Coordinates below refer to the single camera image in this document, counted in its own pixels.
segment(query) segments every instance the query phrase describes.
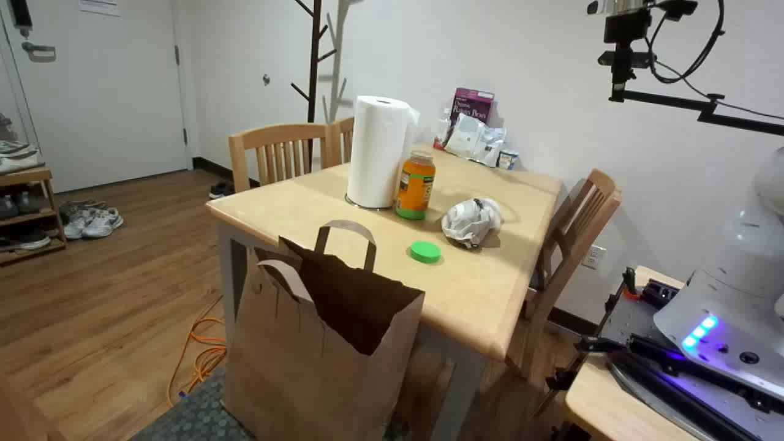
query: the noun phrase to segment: wire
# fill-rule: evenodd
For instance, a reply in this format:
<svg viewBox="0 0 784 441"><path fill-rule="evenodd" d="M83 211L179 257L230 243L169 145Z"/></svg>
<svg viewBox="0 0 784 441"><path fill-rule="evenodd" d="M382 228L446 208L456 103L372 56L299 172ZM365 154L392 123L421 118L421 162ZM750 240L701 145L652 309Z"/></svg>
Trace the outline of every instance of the wire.
<svg viewBox="0 0 784 441"><path fill-rule="evenodd" d="M213 326L221 326L218 319L208 319L208 314L221 304L221 296L191 323L189 328L189 336L176 355L176 365L172 370L172 377L169 377L169 385L167 385L167 402L169 407L176 404L176 399L172 397L172 390L174 390L174 380L176 380L176 372L181 370L181 363L191 348L191 343L198 343L198 345L208 345L206 350L201 350L194 360L194 368L191 368L191 380L176 390L176 397L181 394L189 394L194 392L196 385L201 385L203 380L208 380L213 375L213 370L225 360L228 355L228 348L225 348L225 341L223 338L208 338L206 333L213 328Z"/></svg>
<svg viewBox="0 0 784 441"><path fill-rule="evenodd" d="M681 74L679 74L674 66L669 66L669 64L662 64L662 61L654 61L654 64L659 64L662 69L681 76ZM701 98L708 98L708 100L711 100L711 96L708 96L706 91L701 91L698 86L693 86L688 78L684 78L684 83L686 83L693 93L698 93ZM720 105L720 108L733 108L733 110L740 110L740 113L750 113L750 115L757 115L757 118L784 120L784 115L762 113L762 110L752 110L752 108L735 105L735 103L718 103L718 105Z"/></svg>
<svg viewBox="0 0 784 441"><path fill-rule="evenodd" d="M657 39L659 39L659 32L662 32L662 27L664 27L664 20L666 20L666 15L659 20L654 34L652 34L649 39L644 39L652 56L657 56L654 44L657 44ZM688 66L684 74L676 74L676 76L662 76L662 74L657 71L657 64L652 64L649 69L652 69L652 74L657 76L657 81L662 81L662 83L679 83L679 81L686 81L688 76L693 76L693 74L706 64L706 59L711 56L718 37L723 37L723 27L725 27L725 0L718 0L718 20L715 20L715 27L713 27L706 47L701 49L701 54L691 61L691 66Z"/></svg>

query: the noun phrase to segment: wooden floor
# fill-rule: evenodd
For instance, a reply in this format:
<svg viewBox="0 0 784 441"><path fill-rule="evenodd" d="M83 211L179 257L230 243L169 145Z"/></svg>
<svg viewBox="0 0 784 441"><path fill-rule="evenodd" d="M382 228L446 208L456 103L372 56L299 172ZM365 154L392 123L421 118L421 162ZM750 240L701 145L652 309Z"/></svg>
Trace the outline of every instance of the wooden floor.
<svg viewBox="0 0 784 441"><path fill-rule="evenodd" d="M0 375L66 439L127 439L167 412L186 331L221 296L203 208L216 181L184 172L61 196L118 206L125 225L0 267ZM532 392L505 365L490 365L463 439L546 439L551 419L519 421Z"/></svg>

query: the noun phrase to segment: orange juice bottle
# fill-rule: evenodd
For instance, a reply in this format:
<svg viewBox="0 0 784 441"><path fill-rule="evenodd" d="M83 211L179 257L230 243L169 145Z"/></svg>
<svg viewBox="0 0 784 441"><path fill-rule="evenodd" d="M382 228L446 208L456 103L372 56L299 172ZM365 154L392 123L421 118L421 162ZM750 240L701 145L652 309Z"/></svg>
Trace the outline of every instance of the orange juice bottle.
<svg viewBox="0 0 784 441"><path fill-rule="evenodd" d="M399 169L394 213L399 218L421 221L431 201L434 179L434 157L426 152L414 152Z"/></svg>

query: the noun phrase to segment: bottle cap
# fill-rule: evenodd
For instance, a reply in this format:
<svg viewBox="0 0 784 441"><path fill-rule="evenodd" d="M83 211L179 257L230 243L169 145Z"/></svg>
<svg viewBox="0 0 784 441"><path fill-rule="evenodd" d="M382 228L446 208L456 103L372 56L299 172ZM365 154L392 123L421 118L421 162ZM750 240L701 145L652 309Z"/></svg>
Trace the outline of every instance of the bottle cap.
<svg viewBox="0 0 784 441"><path fill-rule="evenodd" d="M429 240L417 240L417 243L409 245L409 255L417 262L434 265L434 262L441 260L441 247L436 243L429 243Z"/></svg>

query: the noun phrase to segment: machine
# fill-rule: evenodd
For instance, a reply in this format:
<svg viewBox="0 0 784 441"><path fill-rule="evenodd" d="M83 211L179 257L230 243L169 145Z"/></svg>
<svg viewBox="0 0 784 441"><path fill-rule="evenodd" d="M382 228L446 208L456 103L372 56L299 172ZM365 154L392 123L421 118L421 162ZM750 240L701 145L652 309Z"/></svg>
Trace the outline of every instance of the machine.
<svg viewBox="0 0 784 441"><path fill-rule="evenodd" d="M684 74L657 59L654 42L664 22L679 22L696 7L696 0L605 0L588 5L590 15L608 15L605 44L613 49L600 56L600 64L613 69L610 100L688 108L701 113L701 123L784 135L784 125L777 123L718 115L720 108L747 108L730 105L723 96L701 93L688 83L688 76L701 69L723 37L723 0L718 0L713 34ZM662 17L649 34L657 10L662 10ZM635 69L649 69L662 83L686 81L701 98L627 91ZM762 164L750 206L728 223L713 257L654 316L654 326L691 363L784 402L784 149Z"/></svg>

